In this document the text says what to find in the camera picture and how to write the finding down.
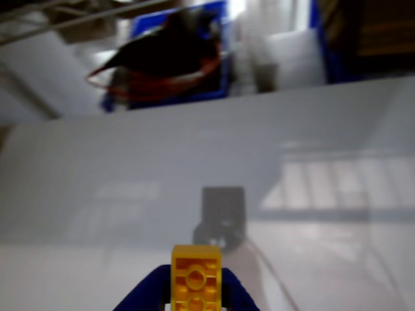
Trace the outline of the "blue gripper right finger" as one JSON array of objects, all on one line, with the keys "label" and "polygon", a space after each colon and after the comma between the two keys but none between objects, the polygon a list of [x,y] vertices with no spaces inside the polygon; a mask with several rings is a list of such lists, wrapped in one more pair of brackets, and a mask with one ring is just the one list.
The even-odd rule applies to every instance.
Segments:
[{"label": "blue gripper right finger", "polygon": [[259,311],[254,300],[237,276],[228,268],[222,269],[222,307],[232,311]]}]

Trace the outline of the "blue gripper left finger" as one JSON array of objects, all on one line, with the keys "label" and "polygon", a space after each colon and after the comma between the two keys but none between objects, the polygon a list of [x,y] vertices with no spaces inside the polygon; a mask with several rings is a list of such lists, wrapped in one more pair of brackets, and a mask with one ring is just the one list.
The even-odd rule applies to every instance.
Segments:
[{"label": "blue gripper left finger", "polygon": [[164,310],[170,296],[171,266],[161,265],[140,281],[113,311]]}]

